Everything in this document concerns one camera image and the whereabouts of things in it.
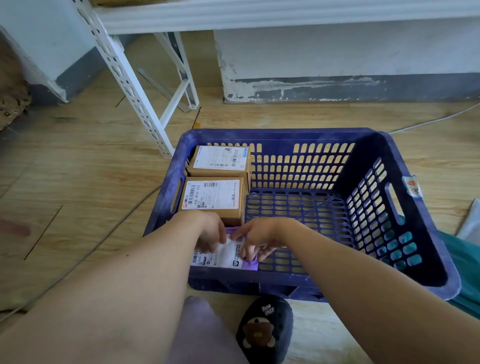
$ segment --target slipper with bear design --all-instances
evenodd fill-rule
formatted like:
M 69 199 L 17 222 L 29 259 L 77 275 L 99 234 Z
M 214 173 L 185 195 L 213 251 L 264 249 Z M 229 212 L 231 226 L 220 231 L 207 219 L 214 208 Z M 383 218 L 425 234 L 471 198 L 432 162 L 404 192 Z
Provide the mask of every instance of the slipper with bear design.
M 283 298 L 265 296 L 243 315 L 237 343 L 250 364 L 280 364 L 287 355 L 293 332 L 293 312 Z

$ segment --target blue plastic crate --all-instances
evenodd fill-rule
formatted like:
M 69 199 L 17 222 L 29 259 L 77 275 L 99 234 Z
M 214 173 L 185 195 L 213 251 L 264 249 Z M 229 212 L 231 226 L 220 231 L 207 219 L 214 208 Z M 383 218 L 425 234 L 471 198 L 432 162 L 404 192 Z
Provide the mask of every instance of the blue plastic crate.
M 390 135 L 358 129 L 196 129 L 182 135 L 145 229 L 177 211 L 186 167 L 198 145 L 249 146 L 251 193 L 246 219 L 287 216 L 401 270 L 443 299 L 460 278 L 420 198 L 407 193 L 410 176 Z M 393 187 L 405 217 L 395 209 Z M 275 251 L 258 271 L 191 267 L 197 290 L 324 301 L 300 262 Z

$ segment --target hand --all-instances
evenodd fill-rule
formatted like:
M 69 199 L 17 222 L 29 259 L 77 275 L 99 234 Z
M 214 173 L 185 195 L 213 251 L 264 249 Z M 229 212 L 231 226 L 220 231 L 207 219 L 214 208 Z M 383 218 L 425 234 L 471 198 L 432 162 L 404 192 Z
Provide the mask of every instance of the hand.
M 245 225 L 240 226 L 232 235 L 235 240 L 247 235 L 247 240 L 240 250 L 240 257 L 251 262 L 256 255 L 257 262 L 262 262 L 276 248 L 284 247 L 278 239 L 279 224 L 283 218 L 254 218 Z
M 227 242 L 225 225 L 215 212 L 200 212 L 202 232 L 197 241 L 197 247 L 202 253 L 215 253 L 218 244 Z

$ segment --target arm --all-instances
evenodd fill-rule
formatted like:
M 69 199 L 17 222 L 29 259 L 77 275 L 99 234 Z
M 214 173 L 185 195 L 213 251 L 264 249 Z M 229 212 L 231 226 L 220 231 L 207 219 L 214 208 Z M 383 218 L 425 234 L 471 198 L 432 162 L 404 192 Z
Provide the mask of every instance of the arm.
M 254 219 L 232 238 L 248 231 L 247 259 L 286 245 L 375 363 L 478 363 L 480 321 L 403 273 L 294 219 Z
M 0 337 L 2 362 L 164 362 L 199 238 L 203 250 L 225 243 L 218 215 L 181 212 L 128 249 L 63 282 Z

